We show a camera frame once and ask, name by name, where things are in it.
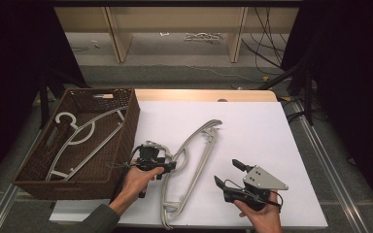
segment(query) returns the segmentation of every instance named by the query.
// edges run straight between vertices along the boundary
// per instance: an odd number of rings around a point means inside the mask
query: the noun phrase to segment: metal bracket
[[[225,202],[232,203],[235,200],[240,200],[255,211],[262,210],[267,204],[277,206],[281,210],[282,204],[269,200],[270,189],[288,190],[288,185],[282,183],[257,165],[248,166],[237,159],[232,159],[232,164],[241,171],[247,172],[243,179],[245,187],[240,187],[230,180],[223,182],[217,176],[214,176],[216,185],[223,191]],[[235,184],[238,188],[226,186],[225,183],[227,181]]]

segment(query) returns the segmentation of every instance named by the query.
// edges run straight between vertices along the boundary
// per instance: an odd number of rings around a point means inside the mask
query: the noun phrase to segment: sleeve
[[[100,205],[84,221],[65,226],[65,233],[111,233],[120,217],[107,205]]]

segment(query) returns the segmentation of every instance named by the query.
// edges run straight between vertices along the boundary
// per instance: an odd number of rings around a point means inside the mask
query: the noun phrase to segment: tabletop
[[[175,152],[203,123],[211,119],[222,121],[222,124],[217,126],[219,137],[214,149],[186,206],[178,216],[169,219],[172,226],[251,227],[246,218],[238,217],[239,210],[233,204],[224,202],[222,191],[214,181],[214,176],[217,176],[222,180],[230,179],[243,185],[242,179],[246,174],[233,167],[231,162],[232,159],[238,159],[245,164],[262,167],[289,186],[289,190],[279,191],[285,200],[281,212],[283,227],[327,227],[284,111],[281,104],[273,98],[273,92],[137,89],[136,93],[139,96],[141,113],[134,146],[154,141]],[[261,102],[249,101],[249,96],[256,99],[257,95],[263,96],[260,98]],[[187,100],[187,96],[200,101]],[[219,98],[229,101],[219,102]],[[171,174],[167,187],[168,201],[183,198],[199,161],[202,145],[205,145],[204,137],[198,137],[190,145],[191,156],[187,166],[180,172]],[[121,217],[119,224],[161,227],[161,189],[162,181],[150,182],[146,198],[136,201]],[[57,201],[51,221],[82,221],[99,204],[108,202],[109,200]]]

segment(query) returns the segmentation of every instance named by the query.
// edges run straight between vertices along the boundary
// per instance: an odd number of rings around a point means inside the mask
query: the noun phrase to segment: wicker basket
[[[120,131],[102,147],[69,181],[52,176],[46,181],[57,153],[75,129],[70,126],[70,117],[55,122],[55,116],[69,112],[81,126],[89,120],[110,110],[127,107],[122,111],[124,121]],[[109,163],[123,163],[130,158],[134,146],[140,108],[134,89],[68,89],[65,91],[58,108],[48,122],[43,136],[25,163],[18,171],[13,184],[19,186],[38,199],[84,200],[111,198],[117,185],[121,169],[110,168]],[[77,145],[68,146],[56,163],[56,171],[70,173],[71,168],[80,164],[118,127],[121,121],[117,114],[104,116],[95,122],[92,136]],[[83,129],[73,139],[84,139],[90,126]]]

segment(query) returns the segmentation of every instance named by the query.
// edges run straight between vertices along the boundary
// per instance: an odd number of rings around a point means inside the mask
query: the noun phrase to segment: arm
[[[277,193],[271,192],[270,201],[277,202]],[[258,233],[282,233],[278,207],[266,205],[259,212],[254,211],[244,202],[235,200],[235,206],[241,210],[240,217],[247,216]]]
[[[123,181],[122,192],[109,206],[99,206],[83,222],[65,227],[64,232],[112,232],[120,216],[138,199],[138,194],[145,192],[148,182],[154,180],[154,177],[161,174],[163,170],[162,167],[157,167],[144,172],[136,167],[132,167]]]

